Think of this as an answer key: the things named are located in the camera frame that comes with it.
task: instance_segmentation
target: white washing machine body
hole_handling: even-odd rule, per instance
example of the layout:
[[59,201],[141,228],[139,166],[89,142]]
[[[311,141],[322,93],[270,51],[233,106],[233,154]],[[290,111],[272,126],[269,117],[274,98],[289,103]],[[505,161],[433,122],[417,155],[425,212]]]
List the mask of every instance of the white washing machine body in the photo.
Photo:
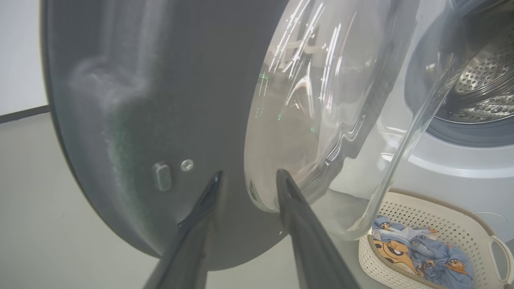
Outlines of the white washing machine body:
[[458,146],[425,133],[393,186],[471,211],[508,242],[514,239],[513,155],[514,146]]

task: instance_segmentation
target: screw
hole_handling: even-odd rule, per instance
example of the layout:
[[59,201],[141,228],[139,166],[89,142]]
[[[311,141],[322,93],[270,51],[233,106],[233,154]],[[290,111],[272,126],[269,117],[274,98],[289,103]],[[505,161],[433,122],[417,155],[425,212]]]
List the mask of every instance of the screw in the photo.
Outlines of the screw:
[[190,170],[193,169],[193,167],[194,167],[194,163],[193,163],[192,159],[186,159],[185,161],[182,162],[182,164],[180,164],[180,169],[185,172],[189,172]]

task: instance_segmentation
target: washing machine door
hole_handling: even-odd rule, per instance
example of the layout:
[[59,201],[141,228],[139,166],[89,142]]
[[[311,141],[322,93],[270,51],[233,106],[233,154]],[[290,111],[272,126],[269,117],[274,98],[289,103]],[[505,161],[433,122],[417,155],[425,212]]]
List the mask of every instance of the washing machine door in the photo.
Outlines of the washing machine door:
[[[42,11],[63,152],[106,224],[162,257],[148,288],[202,287],[206,270],[255,258],[284,228],[301,284],[357,288],[327,231],[368,230],[462,64],[448,53],[460,49],[449,0],[47,0]],[[405,85],[418,86],[414,111]]]

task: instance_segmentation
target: blue fabric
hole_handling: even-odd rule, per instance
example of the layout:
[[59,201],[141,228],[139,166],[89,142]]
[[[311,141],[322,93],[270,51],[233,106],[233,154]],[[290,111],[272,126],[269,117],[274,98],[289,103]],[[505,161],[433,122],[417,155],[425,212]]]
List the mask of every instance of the blue fabric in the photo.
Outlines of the blue fabric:
[[[430,234],[429,228],[407,228],[410,230],[410,235],[408,235],[407,233],[398,233],[395,230],[381,229],[380,225],[383,223],[388,223],[389,227],[393,228],[392,224],[389,224],[389,219],[380,215],[373,223],[375,233],[379,234],[384,242],[395,240],[405,244],[409,248],[412,263],[419,276],[448,289],[473,288],[473,267],[464,252],[459,248],[429,239],[427,237]],[[421,232],[421,234],[409,238],[413,233],[418,232]]]
[[380,215],[380,216],[377,216],[377,218],[375,219],[375,221],[373,222],[373,227],[374,228],[377,228],[377,229],[381,229],[380,226],[383,224],[383,223],[386,223],[389,225],[389,227],[391,228],[394,228],[394,229],[397,229],[397,230],[403,230],[405,229],[405,226],[402,225],[402,224],[398,224],[398,223],[389,223],[389,218],[384,216],[384,215]]

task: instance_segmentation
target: door glass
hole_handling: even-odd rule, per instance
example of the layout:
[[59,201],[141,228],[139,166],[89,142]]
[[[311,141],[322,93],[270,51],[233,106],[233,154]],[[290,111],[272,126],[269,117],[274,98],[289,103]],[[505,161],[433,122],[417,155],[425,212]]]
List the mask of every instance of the door glass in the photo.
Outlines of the door glass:
[[[248,120],[254,203],[279,211],[276,171],[286,169],[329,232],[364,234],[462,66],[453,11],[449,0],[291,0]],[[415,105],[406,85],[417,86]]]

